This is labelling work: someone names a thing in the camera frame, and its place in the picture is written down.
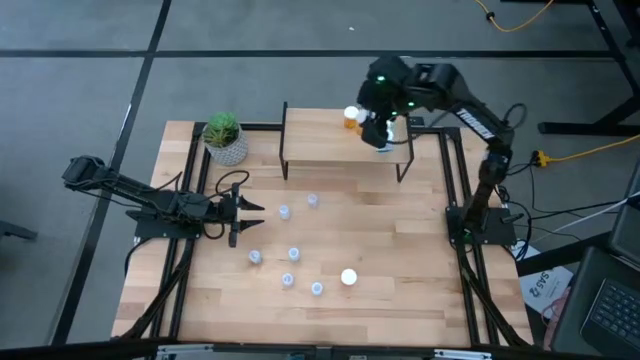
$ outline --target orange cup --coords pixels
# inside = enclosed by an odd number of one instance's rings
[[[356,117],[358,116],[358,108],[355,106],[348,106],[344,109],[344,127],[347,129],[353,129],[358,126]]]

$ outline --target white plant pot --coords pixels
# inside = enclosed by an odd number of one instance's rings
[[[225,166],[238,165],[249,153],[249,142],[240,125],[238,125],[238,138],[229,146],[217,148],[207,143],[204,145],[207,147],[207,150],[209,150],[209,153],[211,153],[211,159],[215,163]]]

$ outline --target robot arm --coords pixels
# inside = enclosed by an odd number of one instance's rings
[[[210,201],[211,197],[189,191],[155,189],[119,174],[97,157],[86,155],[71,159],[62,178],[64,186],[73,191],[104,190],[140,204],[139,210],[126,213],[138,222],[136,236],[141,238],[198,238],[206,234],[205,224],[220,224],[230,226],[229,246],[236,247],[238,233],[263,222],[238,220],[238,209],[264,208],[240,196],[237,183],[229,191],[217,194],[220,200],[215,202]]]
[[[369,66],[357,101],[368,114],[362,123],[362,140],[377,148],[387,144],[387,120],[422,107],[455,114],[487,143],[480,184],[463,210],[465,229],[482,232],[491,192],[509,168],[513,129],[471,94],[458,70],[451,64],[409,68],[398,57],[382,57]]]

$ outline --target wooden tabletop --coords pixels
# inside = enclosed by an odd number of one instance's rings
[[[344,110],[288,108],[283,158],[287,161],[334,161],[406,164],[409,145],[393,145],[378,153],[364,143],[354,129],[344,127]],[[407,139],[404,117],[395,121],[395,141]]]
[[[152,185],[182,171],[193,122],[166,125]],[[484,143],[462,130],[472,186]],[[241,168],[251,173],[241,194],[266,208],[244,212],[241,218],[265,223],[238,236],[235,249],[227,241],[196,242],[179,339],[184,341],[313,343],[386,346],[469,346],[455,252],[447,242],[444,208],[446,188],[438,139],[424,135],[415,141],[416,159],[401,184],[389,164],[327,163],[296,166],[282,179],[278,160],[279,132],[248,131],[249,155],[238,167],[211,164],[206,193],[217,179]],[[360,141],[354,135],[354,142]],[[455,152],[450,144],[452,161]],[[203,148],[194,169],[195,189]],[[226,180],[229,184],[237,180]],[[459,202],[461,190],[459,181]],[[311,209],[306,197],[318,195]],[[280,220],[278,207],[291,209]],[[211,226],[210,233],[217,229]],[[152,240],[136,251],[120,300],[113,335],[126,331],[155,296],[168,241]],[[290,263],[287,250],[300,249],[300,261]],[[248,260],[252,249],[263,263]],[[518,275],[513,259],[500,247],[484,246],[493,299],[524,339],[531,341]],[[340,273],[353,268],[353,287],[340,283]],[[282,274],[295,276],[283,289]],[[324,285],[320,297],[311,284]],[[173,299],[161,334],[168,333]],[[476,299],[481,337],[486,341],[482,307]]]

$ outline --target yellow cable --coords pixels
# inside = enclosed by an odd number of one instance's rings
[[[595,152],[598,152],[598,151],[601,151],[601,150],[604,150],[604,149],[609,149],[609,148],[612,148],[612,147],[616,147],[616,146],[620,146],[620,145],[624,145],[624,144],[630,143],[630,142],[632,142],[633,140],[636,140],[636,139],[640,139],[640,135],[636,135],[636,136],[630,137],[628,139],[619,141],[617,143],[613,143],[613,144],[609,144],[609,145],[605,145],[605,146],[600,146],[600,147],[597,147],[595,149],[591,149],[591,150],[588,150],[588,151],[585,151],[585,152],[581,152],[581,153],[578,153],[578,154],[574,154],[574,155],[571,155],[571,156],[565,156],[563,158],[555,159],[555,158],[549,157],[548,161],[549,162],[560,162],[560,161],[566,161],[566,160],[571,160],[571,159],[577,159],[579,157],[583,157],[583,156],[586,156],[586,155],[589,155],[589,154],[593,154]]]
[[[630,143],[630,142],[632,142],[634,140],[637,140],[637,139],[640,139],[640,135],[632,136],[632,137],[630,137],[628,139],[625,139],[625,140],[622,140],[622,141],[618,141],[618,142],[613,143],[613,144],[600,146],[600,147],[597,147],[595,149],[587,150],[587,151],[584,151],[584,152],[581,152],[581,153],[573,154],[573,155],[570,155],[570,156],[565,156],[565,157],[562,157],[562,158],[552,158],[551,156],[548,156],[547,154],[545,154],[543,151],[538,150],[538,165],[540,167],[547,167],[549,165],[549,163],[552,163],[552,162],[561,162],[561,161],[567,161],[567,160],[571,160],[571,159],[577,159],[579,157],[587,156],[587,155],[593,154],[593,153],[598,152],[598,151],[602,151],[602,150],[609,149],[609,148],[612,148],[612,147],[624,145],[624,144]]]
[[[494,19],[494,16],[491,16],[489,18],[489,20],[491,20],[491,22],[493,23],[493,26],[496,27],[496,29],[502,31],[502,32],[514,32],[514,31],[518,31],[522,28],[525,28],[527,26],[529,26],[529,24],[531,24],[535,19],[538,18],[538,16],[542,15],[543,12],[545,12],[545,10],[547,10],[549,8],[549,6],[551,6],[551,4],[553,4],[554,0],[549,0],[549,2],[547,3],[547,5],[545,5],[542,9],[540,9],[540,11],[538,11],[537,14],[535,14],[531,19],[525,21],[523,24],[518,25],[512,29],[504,29],[502,27],[500,27],[500,25],[498,25],[498,23],[496,22],[496,20]],[[482,10],[484,10],[485,14],[489,14],[491,13],[491,11],[489,10],[489,8],[482,3],[482,1],[480,0],[475,0],[476,3],[478,3],[478,5],[480,5],[482,7]]]

